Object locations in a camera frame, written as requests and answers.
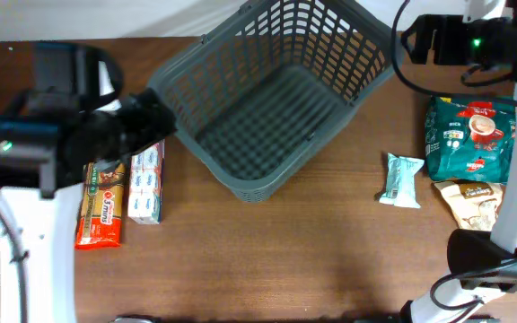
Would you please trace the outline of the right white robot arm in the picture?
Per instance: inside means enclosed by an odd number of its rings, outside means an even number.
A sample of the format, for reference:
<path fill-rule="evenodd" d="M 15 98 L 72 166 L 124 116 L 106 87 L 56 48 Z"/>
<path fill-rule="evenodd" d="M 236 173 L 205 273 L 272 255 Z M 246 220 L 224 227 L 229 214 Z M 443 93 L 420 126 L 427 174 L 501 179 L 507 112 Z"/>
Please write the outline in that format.
<path fill-rule="evenodd" d="M 464 86 L 500 71 L 510 97 L 430 92 L 425 156 L 430 178 L 458 224 L 447 273 L 400 312 L 403 322 L 469 322 L 489 302 L 517 292 L 517 1 L 469 1 L 461 15 L 428 13 L 394 31 L 394 64 L 462 65 Z"/>

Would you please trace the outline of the grey plastic shopping basket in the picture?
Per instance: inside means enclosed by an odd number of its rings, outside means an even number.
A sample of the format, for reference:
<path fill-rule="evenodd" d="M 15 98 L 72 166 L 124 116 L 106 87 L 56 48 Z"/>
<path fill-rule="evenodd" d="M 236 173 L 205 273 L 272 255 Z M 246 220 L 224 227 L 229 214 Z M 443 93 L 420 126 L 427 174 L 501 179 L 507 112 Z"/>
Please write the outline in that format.
<path fill-rule="evenodd" d="M 390 45 L 390 27 L 354 1 L 248 1 L 148 85 L 213 175 L 262 202 L 391 78 Z"/>

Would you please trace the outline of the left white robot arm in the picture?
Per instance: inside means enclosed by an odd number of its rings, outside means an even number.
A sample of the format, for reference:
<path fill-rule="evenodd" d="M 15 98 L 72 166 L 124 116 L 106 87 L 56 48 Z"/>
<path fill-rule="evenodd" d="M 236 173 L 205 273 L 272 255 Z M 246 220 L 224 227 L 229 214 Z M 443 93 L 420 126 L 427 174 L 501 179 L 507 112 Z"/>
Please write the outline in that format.
<path fill-rule="evenodd" d="M 73 322 L 86 167 L 114 170 L 172 135 L 176 118 L 153 89 L 123 96 L 123 72 L 100 48 L 39 42 L 34 70 L 34 87 L 0 114 L 0 319 Z"/>

